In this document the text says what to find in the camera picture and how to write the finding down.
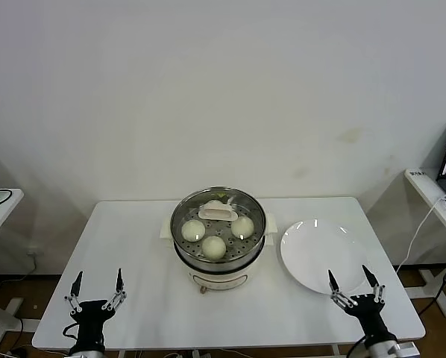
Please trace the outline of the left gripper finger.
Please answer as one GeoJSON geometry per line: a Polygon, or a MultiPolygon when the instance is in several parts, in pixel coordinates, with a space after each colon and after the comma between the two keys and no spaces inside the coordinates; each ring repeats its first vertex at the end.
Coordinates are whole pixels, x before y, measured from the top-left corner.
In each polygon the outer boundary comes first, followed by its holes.
{"type": "Polygon", "coordinates": [[[102,306],[103,310],[117,310],[125,301],[127,293],[124,290],[124,281],[122,278],[122,270],[118,270],[116,278],[116,289],[112,296],[102,306]]]}
{"type": "Polygon", "coordinates": [[[70,293],[64,297],[65,302],[70,307],[70,314],[80,313],[82,311],[78,296],[81,289],[81,281],[83,277],[83,272],[80,271],[75,281],[71,285],[70,293]]]}

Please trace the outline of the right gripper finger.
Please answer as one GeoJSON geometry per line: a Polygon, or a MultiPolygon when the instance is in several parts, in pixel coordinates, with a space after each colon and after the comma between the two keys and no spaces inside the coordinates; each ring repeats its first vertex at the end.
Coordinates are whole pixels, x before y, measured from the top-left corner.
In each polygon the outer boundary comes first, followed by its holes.
{"type": "Polygon", "coordinates": [[[374,301],[377,303],[384,303],[385,285],[381,285],[376,278],[375,274],[372,273],[366,265],[362,265],[362,270],[364,271],[365,277],[372,288],[374,301]]]}
{"type": "Polygon", "coordinates": [[[349,297],[341,291],[332,271],[330,269],[328,269],[327,271],[329,277],[329,286],[331,290],[331,300],[340,308],[353,308],[357,306],[358,303],[353,298],[349,297]]]}

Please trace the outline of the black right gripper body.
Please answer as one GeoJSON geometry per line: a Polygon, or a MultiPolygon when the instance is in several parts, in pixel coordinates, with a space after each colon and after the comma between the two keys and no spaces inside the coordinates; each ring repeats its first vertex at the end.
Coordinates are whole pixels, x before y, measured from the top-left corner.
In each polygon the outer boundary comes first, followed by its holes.
{"type": "Polygon", "coordinates": [[[348,315],[355,317],[365,335],[366,344],[377,344],[386,341],[396,341],[394,334],[390,333],[380,316],[385,304],[375,301],[374,294],[353,295],[351,300],[355,303],[348,308],[348,315]]]}

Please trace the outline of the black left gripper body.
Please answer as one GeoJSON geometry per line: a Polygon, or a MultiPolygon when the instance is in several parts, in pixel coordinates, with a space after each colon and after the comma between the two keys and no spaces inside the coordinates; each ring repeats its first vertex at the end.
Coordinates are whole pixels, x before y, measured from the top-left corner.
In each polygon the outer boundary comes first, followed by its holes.
{"type": "Polygon", "coordinates": [[[114,317],[116,311],[104,308],[105,300],[85,301],[80,304],[80,312],[70,313],[78,326],[76,343],[72,350],[104,350],[104,323],[114,317]]]}

